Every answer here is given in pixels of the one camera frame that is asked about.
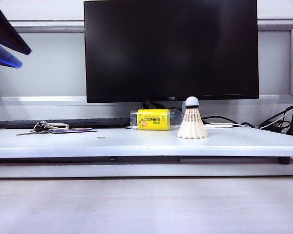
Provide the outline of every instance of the shelf leg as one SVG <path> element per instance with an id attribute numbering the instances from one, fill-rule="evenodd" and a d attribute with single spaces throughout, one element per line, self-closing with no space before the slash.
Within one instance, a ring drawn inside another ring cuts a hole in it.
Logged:
<path id="1" fill-rule="evenodd" d="M 288 165 L 290 164 L 291 157 L 278 157 L 279 164 Z"/>

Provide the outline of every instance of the keys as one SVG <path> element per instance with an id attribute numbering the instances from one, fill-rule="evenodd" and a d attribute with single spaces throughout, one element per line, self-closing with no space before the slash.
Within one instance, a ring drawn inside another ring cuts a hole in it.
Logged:
<path id="1" fill-rule="evenodd" d="M 23 136 L 23 135 L 31 135 L 31 134 L 41 134 L 41 133 L 49 133 L 49 131 L 40 131 L 40 132 L 36 132 L 34 130 L 30 130 L 29 133 L 20 133 L 20 134 L 16 134 L 17 136 Z"/>
<path id="2" fill-rule="evenodd" d="M 17 136 L 23 136 L 23 135 L 31 135 L 31 134 L 41 134 L 41 133 L 49 133 L 49 129 L 46 126 L 46 122 L 38 122 L 35 127 L 30 130 L 29 133 L 21 133 L 16 134 Z"/>

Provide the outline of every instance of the plastic bottle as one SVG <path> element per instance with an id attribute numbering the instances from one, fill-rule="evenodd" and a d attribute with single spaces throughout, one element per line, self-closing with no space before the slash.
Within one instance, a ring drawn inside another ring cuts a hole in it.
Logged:
<path id="1" fill-rule="evenodd" d="M 172 130 L 179 128 L 184 114 L 176 108 L 140 109 L 130 112 L 132 129 Z"/>

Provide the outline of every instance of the computer monitor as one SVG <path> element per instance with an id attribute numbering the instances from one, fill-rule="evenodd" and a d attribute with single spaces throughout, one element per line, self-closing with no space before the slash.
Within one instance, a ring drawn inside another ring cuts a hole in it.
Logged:
<path id="1" fill-rule="evenodd" d="M 87 102 L 258 98 L 256 0 L 84 2 Z"/>

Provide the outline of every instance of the desk surface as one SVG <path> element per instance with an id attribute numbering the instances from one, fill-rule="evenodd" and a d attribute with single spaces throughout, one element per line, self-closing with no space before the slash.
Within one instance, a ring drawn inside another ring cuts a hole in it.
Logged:
<path id="1" fill-rule="evenodd" d="M 0 158 L 293 156 L 293 136 L 248 127 L 207 131 L 206 139 L 182 139 L 176 136 L 177 131 L 98 129 L 91 133 L 16 136 L 28 130 L 0 129 Z"/>
<path id="2" fill-rule="evenodd" d="M 0 234 L 293 234 L 293 176 L 0 180 Z"/>

